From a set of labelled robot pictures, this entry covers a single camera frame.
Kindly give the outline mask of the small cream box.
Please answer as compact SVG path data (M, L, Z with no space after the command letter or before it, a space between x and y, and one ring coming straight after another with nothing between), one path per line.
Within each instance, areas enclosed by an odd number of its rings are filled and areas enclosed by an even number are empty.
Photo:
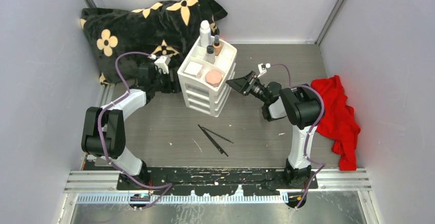
M196 62L189 62L184 69L184 74L201 78L203 74L203 65Z

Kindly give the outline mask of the white plastic drawer organizer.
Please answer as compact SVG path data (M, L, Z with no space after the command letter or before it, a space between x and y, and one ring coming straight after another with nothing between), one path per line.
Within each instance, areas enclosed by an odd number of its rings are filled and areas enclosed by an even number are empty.
M230 93L226 81L234 78L237 49L220 40L220 53L211 59L198 38L177 71L186 107L219 117Z

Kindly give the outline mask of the black cap clear bottle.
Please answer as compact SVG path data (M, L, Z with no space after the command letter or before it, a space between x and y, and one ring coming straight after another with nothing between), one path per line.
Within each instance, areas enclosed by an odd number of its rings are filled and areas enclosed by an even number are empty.
M215 63L215 48L213 45L208 45L206 47L206 54L204 56L204 61L211 64Z

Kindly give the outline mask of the beige foundation bottle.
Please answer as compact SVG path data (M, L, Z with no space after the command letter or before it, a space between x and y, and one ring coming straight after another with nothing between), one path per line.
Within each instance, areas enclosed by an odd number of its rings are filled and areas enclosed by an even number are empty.
M213 47L214 47L215 56L218 56L223 47L219 35L214 36Z

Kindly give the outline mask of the white spray bottle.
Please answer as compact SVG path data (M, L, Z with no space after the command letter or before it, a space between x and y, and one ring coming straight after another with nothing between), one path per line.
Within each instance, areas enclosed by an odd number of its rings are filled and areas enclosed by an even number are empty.
M204 48L212 45L211 28L207 20L202 21L200 24L200 45Z

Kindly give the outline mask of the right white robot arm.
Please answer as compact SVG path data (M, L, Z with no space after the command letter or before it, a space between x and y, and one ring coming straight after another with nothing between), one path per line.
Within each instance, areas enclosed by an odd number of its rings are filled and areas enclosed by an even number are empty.
M267 121L288 118L292 125L291 150L286 159L283 178L296 189L311 177L310 151L317 125L325 113L322 97L308 84L284 88L277 82L263 85L256 73L226 81L244 96L253 95L263 102L262 116Z

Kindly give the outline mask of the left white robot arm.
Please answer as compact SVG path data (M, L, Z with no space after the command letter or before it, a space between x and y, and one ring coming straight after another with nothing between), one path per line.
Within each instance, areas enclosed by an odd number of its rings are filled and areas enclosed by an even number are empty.
M178 67L164 68L159 64L139 66L135 85L126 93L102 107L90 107L85 113L81 148L95 157L108 160L138 190L149 185L146 163L133 155L126 146L125 120L144 107L157 92L179 93Z

